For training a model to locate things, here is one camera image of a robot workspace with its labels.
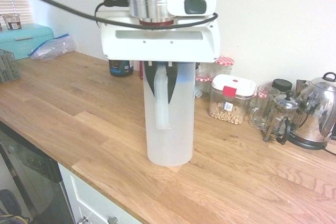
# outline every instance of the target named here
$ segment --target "ziplock bag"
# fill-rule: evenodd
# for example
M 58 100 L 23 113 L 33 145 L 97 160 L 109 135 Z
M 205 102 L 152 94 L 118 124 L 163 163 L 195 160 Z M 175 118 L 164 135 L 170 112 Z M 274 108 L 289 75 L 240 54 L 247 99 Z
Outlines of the ziplock bag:
M 73 39 L 69 34 L 64 34 L 60 37 L 47 40 L 33 50 L 29 57 L 33 60 L 47 61 L 56 58 L 66 52 L 74 51 L 76 47 Z

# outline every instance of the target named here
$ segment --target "window blind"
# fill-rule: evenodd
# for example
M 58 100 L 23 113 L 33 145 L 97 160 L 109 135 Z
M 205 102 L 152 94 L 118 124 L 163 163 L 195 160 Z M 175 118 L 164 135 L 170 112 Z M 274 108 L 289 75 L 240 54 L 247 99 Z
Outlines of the window blind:
M 19 13 L 21 24 L 33 23 L 33 16 L 28 0 L 0 0 L 0 14 Z M 6 27 L 3 18 L 0 18 L 1 25 Z

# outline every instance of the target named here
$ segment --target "glass jar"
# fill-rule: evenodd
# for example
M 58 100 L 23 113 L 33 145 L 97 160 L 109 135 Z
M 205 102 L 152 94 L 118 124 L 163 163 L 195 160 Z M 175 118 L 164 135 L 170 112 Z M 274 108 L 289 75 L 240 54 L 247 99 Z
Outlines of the glass jar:
M 210 93 L 211 77 L 206 73 L 198 73 L 196 76 L 196 87 L 202 93 Z
M 255 88 L 256 84 L 250 80 L 226 74 L 216 76 L 211 87 L 209 116 L 241 124 Z
M 213 64 L 212 78 L 219 74 L 231 74 L 235 61 L 229 57 L 219 57 Z

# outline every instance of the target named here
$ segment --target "black lid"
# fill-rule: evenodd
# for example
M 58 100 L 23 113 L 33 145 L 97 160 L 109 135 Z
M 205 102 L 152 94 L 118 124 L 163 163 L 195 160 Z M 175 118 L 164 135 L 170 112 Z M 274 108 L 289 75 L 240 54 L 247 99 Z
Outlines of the black lid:
M 272 87 L 276 88 L 280 92 L 287 92 L 292 89 L 293 84 L 290 81 L 284 79 L 275 79 L 272 83 Z

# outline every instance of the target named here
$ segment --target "drawer knob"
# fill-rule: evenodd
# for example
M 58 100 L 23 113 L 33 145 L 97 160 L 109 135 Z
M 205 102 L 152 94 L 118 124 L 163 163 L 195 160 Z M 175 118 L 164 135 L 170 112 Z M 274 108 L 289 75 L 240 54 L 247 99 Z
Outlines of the drawer knob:
M 117 217 L 110 217 L 108 220 L 107 220 L 108 224 L 117 224 L 118 222 L 118 218 Z
M 84 224 L 84 222 L 88 222 L 88 218 L 86 218 L 85 216 L 83 216 L 83 219 L 81 221 L 78 221 L 77 224 Z

